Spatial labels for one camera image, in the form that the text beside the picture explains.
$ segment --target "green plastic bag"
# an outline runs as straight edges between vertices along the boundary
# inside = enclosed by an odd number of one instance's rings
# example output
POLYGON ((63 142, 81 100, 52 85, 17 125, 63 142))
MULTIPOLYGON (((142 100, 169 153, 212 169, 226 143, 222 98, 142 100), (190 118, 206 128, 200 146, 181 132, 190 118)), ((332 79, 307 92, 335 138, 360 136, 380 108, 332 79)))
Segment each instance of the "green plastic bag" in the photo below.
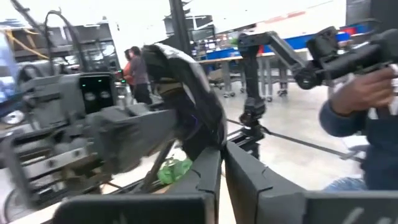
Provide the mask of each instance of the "green plastic bag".
POLYGON ((179 180, 190 168, 192 161, 185 159, 180 161, 178 159, 167 159, 164 166, 157 173, 157 177, 164 185, 172 184, 179 180))

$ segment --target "gray shirt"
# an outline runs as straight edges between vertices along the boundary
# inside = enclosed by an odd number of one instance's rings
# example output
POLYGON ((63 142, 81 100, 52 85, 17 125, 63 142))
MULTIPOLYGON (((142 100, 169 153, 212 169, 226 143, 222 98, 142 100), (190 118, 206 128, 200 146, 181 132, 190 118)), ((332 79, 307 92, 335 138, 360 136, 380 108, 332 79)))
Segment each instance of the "gray shirt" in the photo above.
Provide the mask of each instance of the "gray shirt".
POLYGON ((141 56, 134 56, 130 61, 130 72, 134 78, 134 85, 148 84, 147 66, 141 56))

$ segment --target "workshop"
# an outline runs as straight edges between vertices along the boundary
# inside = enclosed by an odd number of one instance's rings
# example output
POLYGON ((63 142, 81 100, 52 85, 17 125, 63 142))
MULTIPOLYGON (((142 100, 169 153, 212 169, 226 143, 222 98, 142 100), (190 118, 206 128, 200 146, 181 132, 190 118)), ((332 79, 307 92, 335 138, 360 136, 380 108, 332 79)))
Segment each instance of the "workshop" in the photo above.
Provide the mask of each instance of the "workshop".
POLYGON ((3 0, 0 224, 398 223, 395 6, 3 0))

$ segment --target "black pants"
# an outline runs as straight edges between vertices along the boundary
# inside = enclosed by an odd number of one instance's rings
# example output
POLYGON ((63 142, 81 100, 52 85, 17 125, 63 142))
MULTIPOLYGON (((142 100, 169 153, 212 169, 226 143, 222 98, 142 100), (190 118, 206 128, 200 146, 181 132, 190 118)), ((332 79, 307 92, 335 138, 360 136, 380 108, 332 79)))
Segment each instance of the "black pants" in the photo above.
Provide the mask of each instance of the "black pants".
POLYGON ((134 85, 129 85, 131 96, 134 97, 134 85))
POLYGON ((150 93, 148 90, 148 84, 138 84, 134 86, 134 97, 138 103, 152 104, 150 93))

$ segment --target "table leg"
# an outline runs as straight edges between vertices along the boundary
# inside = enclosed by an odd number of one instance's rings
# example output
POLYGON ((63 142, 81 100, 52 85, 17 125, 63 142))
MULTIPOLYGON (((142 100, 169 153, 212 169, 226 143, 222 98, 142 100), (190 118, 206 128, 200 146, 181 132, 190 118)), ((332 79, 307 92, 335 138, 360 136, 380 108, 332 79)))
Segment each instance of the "table leg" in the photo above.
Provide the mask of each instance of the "table leg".
POLYGON ((223 80, 225 86, 224 97, 228 98, 230 96, 235 96, 235 93, 232 92, 231 74, 229 72, 228 61, 224 61, 221 63, 221 71, 223 72, 223 80))
POLYGON ((279 68, 279 84, 280 84, 278 95, 287 96, 287 67, 279 60, 278 68, 279 68))
POLYGON ((264 68, 264 57, 257 58, 257 63, 259 64, 262 97, 266 97, 266 71, 264 68))
POLYGON ((241 71, 241 93, 244 93, 246 91, 246 75, 244 74, 243 63, 239 63, 239 70, 241 71))
POLYGON ((267 72, 267 83, 268 83, 268 93, 267 93, 267 101, 272 102, 272 94, 273 94, 273 89, 272 89, 272 70, 271 70, 271 63, 269 62, 269 57, 264 57, 264 65, 266 66, 266 72, 267 72))

